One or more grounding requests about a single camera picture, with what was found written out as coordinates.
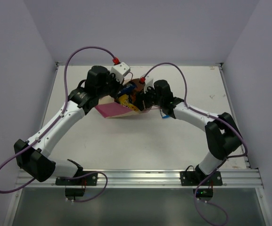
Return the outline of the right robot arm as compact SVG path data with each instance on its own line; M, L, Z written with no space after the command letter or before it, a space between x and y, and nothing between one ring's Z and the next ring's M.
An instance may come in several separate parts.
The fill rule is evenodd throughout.
M212 172L220 167L227 157L241 146L241 135L229 113L208 113L174 97L165 80L156 82L140 78L143 90L136 96L136 105L145 110L153 105L174 119L182 120L199 128L206 134L208 153L195 168L195 180L201 185L212 179Z

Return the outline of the pink beige paper bag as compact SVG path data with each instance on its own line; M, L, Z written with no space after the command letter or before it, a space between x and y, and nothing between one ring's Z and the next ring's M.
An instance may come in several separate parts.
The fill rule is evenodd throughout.
M133 105L135 105L136 94L143 91L143 87L139 83L139 80L140 80L139 78L132 77L131 79L129 79L123 83L123 87L128 86L128 85L134 85L136 87L130 94L127 94L129 96L130 102ZM118 95L116 97L107 96L107 97L100 99L99 103L95 107L95 109L106 119L132 116L132 115L137 115L137 114L141 114L141 113L147 113L150 110L159 109L159 107L152 106L150 109L148 109L146 111L139 110L138 112L135 112L135 111L132 111L129 108L117 103L115 100L118 97L120 97L120 96L118 96Z

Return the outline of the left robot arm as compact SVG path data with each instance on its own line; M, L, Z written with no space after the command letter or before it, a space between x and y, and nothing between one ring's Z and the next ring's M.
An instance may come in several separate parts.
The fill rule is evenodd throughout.
M49 156L61 138L97 106L101 98L116 96L129 72L130 67L125 63L114 65L110 70L93 66L87 78L71 91L61 109L40 131L26 141L16 141L14 150L18 166L39 182L61 177L72 185L81 183L83 173L79 164L72 160L54 161Z

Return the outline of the blue M&M snack packet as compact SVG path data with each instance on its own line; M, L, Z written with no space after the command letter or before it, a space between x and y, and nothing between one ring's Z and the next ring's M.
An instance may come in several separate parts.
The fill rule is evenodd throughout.
M169 115L166 115L166 114L164 114L163 112L160 112L160 115L161 115L161 118L162 118L162 119L170 118Z

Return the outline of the yellow M&M snack packet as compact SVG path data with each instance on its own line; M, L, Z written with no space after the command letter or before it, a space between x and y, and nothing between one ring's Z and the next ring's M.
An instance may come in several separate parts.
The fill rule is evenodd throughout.
M129 96L127 94L123 94L122 96L118 97L115 101L119 103L120 105L123 105L129 108L132 111L135 111L135 112L139 111L139 109L130 102Z

